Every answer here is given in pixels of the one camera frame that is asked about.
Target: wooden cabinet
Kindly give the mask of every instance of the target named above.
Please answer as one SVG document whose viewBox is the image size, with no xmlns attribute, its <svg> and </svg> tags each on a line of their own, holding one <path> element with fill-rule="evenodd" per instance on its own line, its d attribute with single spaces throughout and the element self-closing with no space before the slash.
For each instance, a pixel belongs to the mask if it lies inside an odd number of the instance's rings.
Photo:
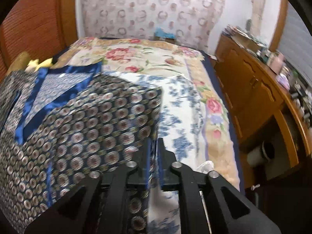
<svg viewBox="0 0 312 234">
<path fill-rule="evenodd" d="M 247 56 L 241 55 L 240 47 L 230 43 L 223 52 L 223 61 L 215 66 L 222 82 L 224 94 L 231 112 L 241 109 L 250 97 L 254 84 L 259 81 L 261 74 Z"/>
<path fill-rule="evenodd" d="M 216 51 L 221 59 L 215 70 L 242 142 L 274 114 L 283 100 L 245 50 L 227 37 L 221 40 Z"/>
<path fill-rule="evenodd" d="M 252 86 L 252 93 L 243 108 L 234 115 L 241 138 L 256 132 L 279 108 L 283 100 L 268 79 L 262 78 Z"/>
</svg>

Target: pink container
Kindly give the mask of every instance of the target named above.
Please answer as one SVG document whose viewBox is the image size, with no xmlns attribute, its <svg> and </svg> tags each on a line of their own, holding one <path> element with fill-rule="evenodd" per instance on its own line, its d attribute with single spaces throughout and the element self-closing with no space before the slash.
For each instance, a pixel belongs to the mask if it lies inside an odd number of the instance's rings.
<svg viewBox="0 0 312 234">
<path fill-rule="evenodd" d="M 284 62 L 284 56 L 282 53 L 279 53 L 278 56 L 275 56 L 275 58 L 270 64 L 270 68 L 273 70 L 275 74 L 280 73 L 283 67 L 283 62 Z"/>
</svg>

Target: window blind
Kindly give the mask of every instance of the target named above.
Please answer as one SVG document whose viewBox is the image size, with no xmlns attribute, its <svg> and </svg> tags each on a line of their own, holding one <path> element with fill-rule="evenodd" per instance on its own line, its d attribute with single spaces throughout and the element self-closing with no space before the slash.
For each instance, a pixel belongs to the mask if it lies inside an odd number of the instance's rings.
<svg viewBox="0 0 312 234">
<path fill-rule="evenodd" d="M 278 50 L 312 86 L 312 36 L 290 3 Z"/>
</svg>

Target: floral bedspread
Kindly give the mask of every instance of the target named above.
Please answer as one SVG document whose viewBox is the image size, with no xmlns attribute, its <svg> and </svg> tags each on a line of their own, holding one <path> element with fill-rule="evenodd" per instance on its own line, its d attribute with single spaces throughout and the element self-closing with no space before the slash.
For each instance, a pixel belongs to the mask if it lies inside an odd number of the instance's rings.
<svg viewBox="0 0 312 234">
<path fill-rule="evenodd" d="M 211 84 L 201 62 L 203 56 L 200 52 L 163 41 L 101 40 L 88 37 L 76 41 L 52 68 L 65 65 L 84 66 L 100 60 L 103 62 L 103 70 L 161 77 L 180 75 L 192 81 L 200 94 L 204 122 L 197 141 L 199 150 L 194 156 L 192 168 L 211 160 L 214 169 L 239 189 L 233 143 L 228 131 L 227 110 Z M 180 101 L 177 97 L 181 92 L 173 88 L 171 94 L 171 105 L 179 107 Z M 170 127 L 174 124 L 169 122 L 167 125 Z M 182 147 L 179 154 L 188 157 Z"/>
</svg>

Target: wooden headboard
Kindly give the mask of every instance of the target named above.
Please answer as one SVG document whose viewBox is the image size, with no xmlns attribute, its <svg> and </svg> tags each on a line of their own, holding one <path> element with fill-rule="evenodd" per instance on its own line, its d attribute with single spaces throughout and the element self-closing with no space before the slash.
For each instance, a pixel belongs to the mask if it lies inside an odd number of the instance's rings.
<svg viewBox="0 0 312 234">
<path fill-rule="evenodd" d="M 77 40 L 75 0 L 18 0 L 0 26 L 0 80 L 22 51 L 43 61 Z"/>
</svg>

